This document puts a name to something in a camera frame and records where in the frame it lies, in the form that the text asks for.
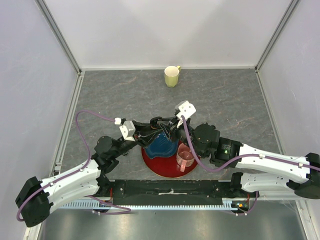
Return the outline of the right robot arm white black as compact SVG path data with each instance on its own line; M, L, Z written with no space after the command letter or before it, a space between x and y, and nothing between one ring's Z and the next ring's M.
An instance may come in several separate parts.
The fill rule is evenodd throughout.
M290 156L268 152L221 137L215 126L207 123L192 128L184 117L158 121L157 125L168 139L186 144L194 160L208 172L225 168L257 170L255 175L232 175L229 191L235 197L245 192L292 191L301 198L320 198L320 156L316 153Z

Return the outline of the black earbud case gold rim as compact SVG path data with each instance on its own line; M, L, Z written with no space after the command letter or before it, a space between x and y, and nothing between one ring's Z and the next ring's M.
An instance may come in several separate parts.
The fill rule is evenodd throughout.
M172 133L171 127L165 126L162 120L158 121L157 125L162 129L163 133L166 135L167 138L171 136L171 133Z

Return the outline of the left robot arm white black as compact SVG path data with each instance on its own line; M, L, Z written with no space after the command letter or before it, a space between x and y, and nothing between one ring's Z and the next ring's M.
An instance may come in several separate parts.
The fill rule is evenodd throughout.
M108 121L119 127L121 137L102 136L94 148L95 153L89 153L83 163L49 178L39 180L34 176L25 182L15 199L19 222L31 228L73 200L95 194L106 196L110 191L107 174L119 164L117 158L136 146L149 146L161 133L171 139L178 122L176 117L160 116L148 123L119 117Z

